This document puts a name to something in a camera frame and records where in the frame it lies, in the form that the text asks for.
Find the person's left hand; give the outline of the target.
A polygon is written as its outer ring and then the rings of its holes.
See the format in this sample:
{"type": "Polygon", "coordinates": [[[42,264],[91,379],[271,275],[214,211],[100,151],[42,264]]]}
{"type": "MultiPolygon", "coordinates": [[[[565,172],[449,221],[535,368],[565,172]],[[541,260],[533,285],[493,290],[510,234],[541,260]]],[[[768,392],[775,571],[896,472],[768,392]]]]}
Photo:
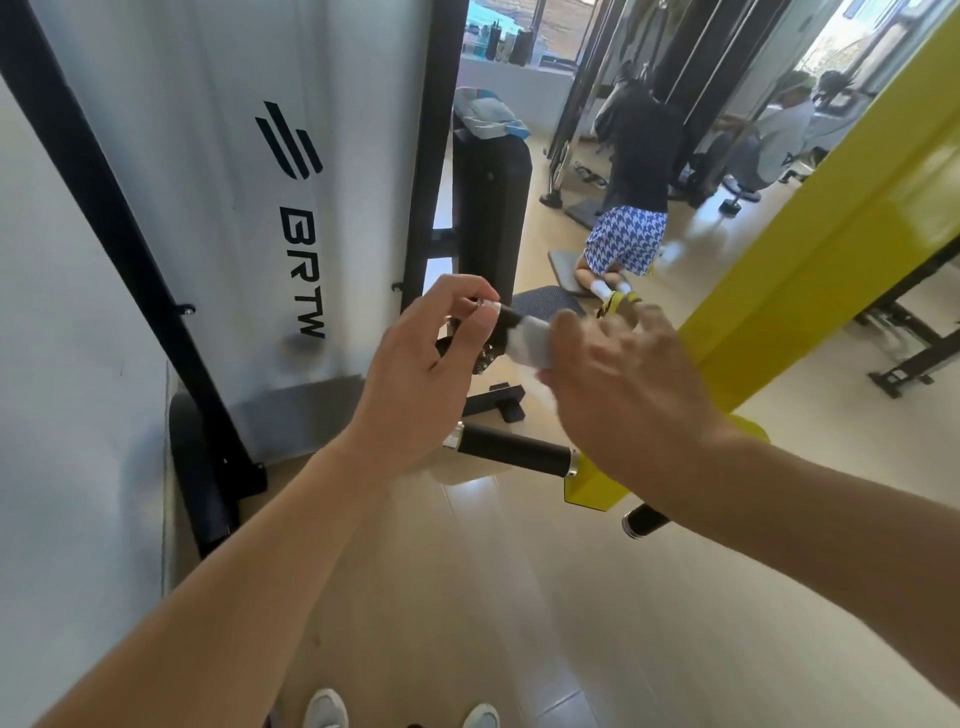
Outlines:
{"type": "Polygon", "coordinates": [[[367,371],[351,423],[338,444],[359,478],[386,484],[447,438],[461,419],[473,370],[432,370],[460,321],[437,324],[433,304],[494,304],[485,278],[445,274],[390,326],[367,371]]]}

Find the person's right hand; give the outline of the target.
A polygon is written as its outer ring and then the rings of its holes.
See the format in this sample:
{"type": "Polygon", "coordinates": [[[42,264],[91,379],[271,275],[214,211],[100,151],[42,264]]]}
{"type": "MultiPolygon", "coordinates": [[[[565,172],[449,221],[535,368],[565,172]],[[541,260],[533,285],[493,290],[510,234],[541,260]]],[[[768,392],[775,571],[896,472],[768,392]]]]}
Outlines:
{"type": "Polygon", "coordinates": [[[712,402],[678,338],[678,360],[663,368],[590,370],[547,383],[572,443],[599,470],[664,508],[709,473],[718,448],[738,429],[712,402]]]}

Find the white wiping cloth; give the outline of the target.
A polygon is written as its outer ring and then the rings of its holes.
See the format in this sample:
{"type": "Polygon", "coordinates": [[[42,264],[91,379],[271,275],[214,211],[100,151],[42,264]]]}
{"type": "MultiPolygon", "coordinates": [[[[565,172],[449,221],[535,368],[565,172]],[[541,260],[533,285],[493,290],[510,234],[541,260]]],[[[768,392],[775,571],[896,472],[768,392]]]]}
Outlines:
{"type": "Polygon", "coordinates": [[[521,316],[506,332],[505,354],[514,363],[539,371],[554,368],[550,322],[521,316]]]}

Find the person's right forearm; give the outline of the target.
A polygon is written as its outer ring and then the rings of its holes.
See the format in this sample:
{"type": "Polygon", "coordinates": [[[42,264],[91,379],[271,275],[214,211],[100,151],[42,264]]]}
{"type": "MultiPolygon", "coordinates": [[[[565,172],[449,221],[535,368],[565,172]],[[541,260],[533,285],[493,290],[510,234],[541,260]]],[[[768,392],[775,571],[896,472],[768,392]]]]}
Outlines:
{"type": "Polygon", "coordinates": [[[686,448],[663,511],[855,617],[960,706],[960,511],[733,431],[686,448]]]}

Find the dark textured cushion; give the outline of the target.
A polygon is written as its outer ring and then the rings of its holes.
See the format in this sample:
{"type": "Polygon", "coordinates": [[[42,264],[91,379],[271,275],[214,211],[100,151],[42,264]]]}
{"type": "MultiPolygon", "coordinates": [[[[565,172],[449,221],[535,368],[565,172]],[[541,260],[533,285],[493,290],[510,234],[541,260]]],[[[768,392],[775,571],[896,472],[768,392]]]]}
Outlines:
{"type": "Polygon", "coordinates": [[[563,310],[571,310],[578,317],[587,316],[587,312],[577,297],[558,285],[541,286],[511,297],[510,308],[524,316],[550,322],[563,310]]]}

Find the black machine foot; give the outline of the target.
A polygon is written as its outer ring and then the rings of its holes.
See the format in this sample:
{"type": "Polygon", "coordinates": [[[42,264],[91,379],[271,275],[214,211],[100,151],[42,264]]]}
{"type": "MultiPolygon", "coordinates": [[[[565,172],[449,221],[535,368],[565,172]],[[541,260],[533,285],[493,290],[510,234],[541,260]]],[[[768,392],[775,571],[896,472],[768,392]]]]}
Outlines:
{"type": "Polygon", "coordinates": [[[525,419],[522,401],[525,389],[522,385],[507,382],[492,385],[487,392],[469,395],[462,409],[462,418],[470,418],[490,411],[499,412],[503,421],[514,424],[525,419]]]}

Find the long black foam grip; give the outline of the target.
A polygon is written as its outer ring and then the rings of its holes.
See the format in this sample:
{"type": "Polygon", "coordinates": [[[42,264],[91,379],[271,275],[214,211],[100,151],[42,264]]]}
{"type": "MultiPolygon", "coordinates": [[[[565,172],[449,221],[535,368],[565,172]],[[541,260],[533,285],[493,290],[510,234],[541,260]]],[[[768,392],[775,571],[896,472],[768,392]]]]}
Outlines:
{"type": "Polygon", "coordinates": [[[577,449],[549,443],[479,423],[460,421],[442,446],[450,451],[566,479],[576,476],[581,465],[577,449]]]}

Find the short black foam grip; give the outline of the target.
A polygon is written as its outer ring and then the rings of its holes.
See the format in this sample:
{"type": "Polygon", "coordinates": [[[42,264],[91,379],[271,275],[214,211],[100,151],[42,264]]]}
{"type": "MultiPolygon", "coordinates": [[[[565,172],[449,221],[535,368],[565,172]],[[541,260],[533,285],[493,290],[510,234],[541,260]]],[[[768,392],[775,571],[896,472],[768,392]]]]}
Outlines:
{"type": "Polygon", "coordinates": [[[669,525],[671,519],[647,503],[635,506],[621,519],[625,534],[634,540],[643,539],[669,525]]]}

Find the blue and white towel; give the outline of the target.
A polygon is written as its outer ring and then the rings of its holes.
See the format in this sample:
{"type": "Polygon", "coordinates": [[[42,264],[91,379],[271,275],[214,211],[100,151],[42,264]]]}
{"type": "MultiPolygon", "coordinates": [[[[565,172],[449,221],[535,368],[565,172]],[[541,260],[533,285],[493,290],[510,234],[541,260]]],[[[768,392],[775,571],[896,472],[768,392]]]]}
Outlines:
{"type": "Polygon", "coordinates": [[[522,120],[488,89],[457,87],[453,94],[453,114],[478,140],[506,137],[527,140],[531,136],[522,120]]]}

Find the white machine cover panel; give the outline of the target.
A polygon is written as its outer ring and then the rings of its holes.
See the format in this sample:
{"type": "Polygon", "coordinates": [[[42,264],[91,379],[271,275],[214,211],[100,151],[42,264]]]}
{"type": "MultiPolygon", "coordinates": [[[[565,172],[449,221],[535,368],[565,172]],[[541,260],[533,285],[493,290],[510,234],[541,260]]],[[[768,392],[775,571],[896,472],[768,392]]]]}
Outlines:
{"type": "Polygon", "coordinates": [[[399,313],[431,0],[30,5],[247,452],[314,452],[399,313]]]}

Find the white counter with bottles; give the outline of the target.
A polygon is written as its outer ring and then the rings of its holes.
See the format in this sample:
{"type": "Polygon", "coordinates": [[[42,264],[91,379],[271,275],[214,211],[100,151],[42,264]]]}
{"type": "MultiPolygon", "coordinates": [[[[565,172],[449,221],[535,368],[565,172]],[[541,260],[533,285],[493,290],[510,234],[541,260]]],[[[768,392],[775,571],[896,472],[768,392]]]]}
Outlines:
{"type": "Polygon", "coordinates": [[[457,85],[491,91],[536,134],[558,122],[581,64],[596,0],[469,0],[457,85]],[[526,62],[487,58],[491,27],[501,40],[533,41],[526,62]]]}

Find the black round roller pad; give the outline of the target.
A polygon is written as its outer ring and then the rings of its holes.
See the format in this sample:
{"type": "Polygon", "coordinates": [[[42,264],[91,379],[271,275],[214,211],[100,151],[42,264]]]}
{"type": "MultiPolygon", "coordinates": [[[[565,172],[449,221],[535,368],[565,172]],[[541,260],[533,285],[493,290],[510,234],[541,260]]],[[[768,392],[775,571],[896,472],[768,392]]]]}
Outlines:
{"type": "Polygon", "coordinates": [[[173,395],[167,421],[178,491],[203,561],[239,528],[237,501],[222,488],[225,466],[215,458],[200,410],[186,391],[173,395]]]}

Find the person's left white shoe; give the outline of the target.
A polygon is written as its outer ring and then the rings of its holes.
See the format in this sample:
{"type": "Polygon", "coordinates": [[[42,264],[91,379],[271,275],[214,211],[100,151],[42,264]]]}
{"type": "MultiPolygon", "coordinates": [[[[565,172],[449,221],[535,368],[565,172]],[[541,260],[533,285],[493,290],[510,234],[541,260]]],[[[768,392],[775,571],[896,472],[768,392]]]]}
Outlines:
{"type": "Polygon", "coordinates": [[[330,687],[317,690],[305,709],[301,728],[350,728],[341,695],[330,687]]]}

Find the black bench frame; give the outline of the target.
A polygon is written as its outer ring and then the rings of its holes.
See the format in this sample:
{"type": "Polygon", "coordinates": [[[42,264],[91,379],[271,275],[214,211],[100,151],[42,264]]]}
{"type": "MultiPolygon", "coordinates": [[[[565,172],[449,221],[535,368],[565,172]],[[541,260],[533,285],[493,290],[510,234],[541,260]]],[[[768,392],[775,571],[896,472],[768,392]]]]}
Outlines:
{"type": "Polygon", "coordinates": [[[932,375],[960,359],[960,321],[950,334],[942,335],[907,308],[900,299],[960,257],[960,234],[934,252],[888,291],[862,309],[854,318],[861,327],[874,325],[894,333],[906,333],[918,341],[920,351],[885,371],[870,371],[868,379],[890,399],[899,399],[906,386],[933,384],[932,375]]]}

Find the black slanted frame post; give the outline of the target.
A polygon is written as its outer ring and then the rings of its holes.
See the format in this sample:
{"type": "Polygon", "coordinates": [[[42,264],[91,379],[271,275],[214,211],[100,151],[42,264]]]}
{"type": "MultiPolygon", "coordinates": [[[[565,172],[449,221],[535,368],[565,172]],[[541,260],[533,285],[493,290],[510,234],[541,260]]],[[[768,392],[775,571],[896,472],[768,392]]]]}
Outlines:
{"type": "Polygon", "coordinates": [[[266,469],[242,442],[29,0],[0,0],[0,76],[198,407],[222,493],[264,493],[266,469]]]}

